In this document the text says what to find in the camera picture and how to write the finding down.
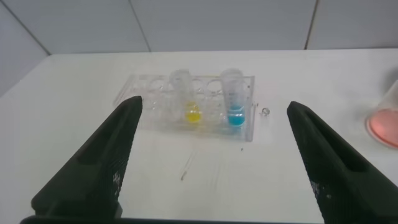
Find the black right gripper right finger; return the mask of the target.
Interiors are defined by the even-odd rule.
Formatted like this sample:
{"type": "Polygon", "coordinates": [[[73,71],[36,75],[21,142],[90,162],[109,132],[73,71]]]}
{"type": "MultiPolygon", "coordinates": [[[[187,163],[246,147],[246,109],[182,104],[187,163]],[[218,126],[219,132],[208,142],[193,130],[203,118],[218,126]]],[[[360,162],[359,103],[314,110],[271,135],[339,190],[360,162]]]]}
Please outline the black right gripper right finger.
{"type": "Polygon", "coordinates": [[[397,186],[309,107],[287,116],[325,223],[397,223],[397,186]]]}

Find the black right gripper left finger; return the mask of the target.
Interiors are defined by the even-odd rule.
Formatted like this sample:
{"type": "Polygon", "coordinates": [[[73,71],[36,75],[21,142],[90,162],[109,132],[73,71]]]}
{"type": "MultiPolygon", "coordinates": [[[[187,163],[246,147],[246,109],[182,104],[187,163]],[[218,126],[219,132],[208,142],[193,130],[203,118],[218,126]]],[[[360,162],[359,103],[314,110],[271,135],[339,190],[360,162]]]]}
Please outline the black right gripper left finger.
{"type": "Polygon", "coordinates": [[[141,113],[141,96],[124,100],[33,197],[35,214],[119,218],[118,197],[141,113]]]}

